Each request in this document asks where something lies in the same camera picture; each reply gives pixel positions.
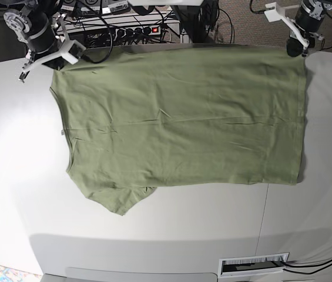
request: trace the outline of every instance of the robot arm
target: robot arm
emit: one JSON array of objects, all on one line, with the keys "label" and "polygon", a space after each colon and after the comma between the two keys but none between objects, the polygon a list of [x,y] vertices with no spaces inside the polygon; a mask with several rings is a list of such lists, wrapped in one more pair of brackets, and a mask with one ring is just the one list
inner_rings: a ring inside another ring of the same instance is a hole
[{"label": "robot arm", "polygon": [[[52,18],[55,3],[38,0],[1,0],[1,4],[24,4],[19,11],[8,9],[4,20],[18,37],[18,41],[27,45],[29,60],[23,67],[19,80],[24,82],[29,71],[38,65],[52,69],[61,69],[65,62],[74,64],[86,49],[78,41],[71,41],[63,24],[63,17]],[[55,29],[61,26],[63,37],[56,36]]]},{"label": "robot arm", "polygon": [[[269,22],[282,20],[290,28],[287,53],[292,56],[306,56],[308,48],[313,48],[315,40],[323,37],[317,33],[328,11],[332,10],[332,0],[302,0],[299,6],[281,7],[276,2],[266,4],[264,14]],[[286,9],[298,8],[295,19],[285,16]]]}]

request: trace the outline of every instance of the table surface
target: table surface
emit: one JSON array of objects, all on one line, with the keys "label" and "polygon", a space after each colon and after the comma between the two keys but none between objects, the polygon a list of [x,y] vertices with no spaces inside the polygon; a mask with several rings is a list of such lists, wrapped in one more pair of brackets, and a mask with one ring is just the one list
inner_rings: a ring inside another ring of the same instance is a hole
[{"label": "table surface", "polygon": [[[216,273],[225,257],[332,257],[332,53],[306,59],[307,124],[298,185],[160,187],[123,217],[85,199],[65,173],[69,150],[48,90],[52,70],[31,72],[23,85],[17,81],[23,62],[0,63],[1,265],[38,273],[38,261],[44,273],[61,276],[71,267]],[[280,273],[241,280],[302,278],[310,277]],[[332,268],[312,279],[332,281]]]}]

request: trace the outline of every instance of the colorful mat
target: colorful mat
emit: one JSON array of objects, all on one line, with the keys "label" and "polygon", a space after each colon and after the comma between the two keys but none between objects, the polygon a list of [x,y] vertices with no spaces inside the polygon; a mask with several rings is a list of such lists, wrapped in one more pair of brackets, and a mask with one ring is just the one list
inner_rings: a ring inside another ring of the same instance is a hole
[{"label": "colorful mat", "polygon": [[0,282],[40,282],[41,275],[0,266]]}]

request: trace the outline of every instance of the t-shirt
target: t-shirt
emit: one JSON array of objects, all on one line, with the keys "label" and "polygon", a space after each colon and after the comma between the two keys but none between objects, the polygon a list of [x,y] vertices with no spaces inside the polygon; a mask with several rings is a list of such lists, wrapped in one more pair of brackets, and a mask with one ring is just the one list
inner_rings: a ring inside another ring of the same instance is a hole
[{"label": "t-shirt", "polygon": [[118,49],[55,71],[51,91],[71,179],[124,215],[159,186],[296,184],[305,87],[303,58],[242,47]]}]

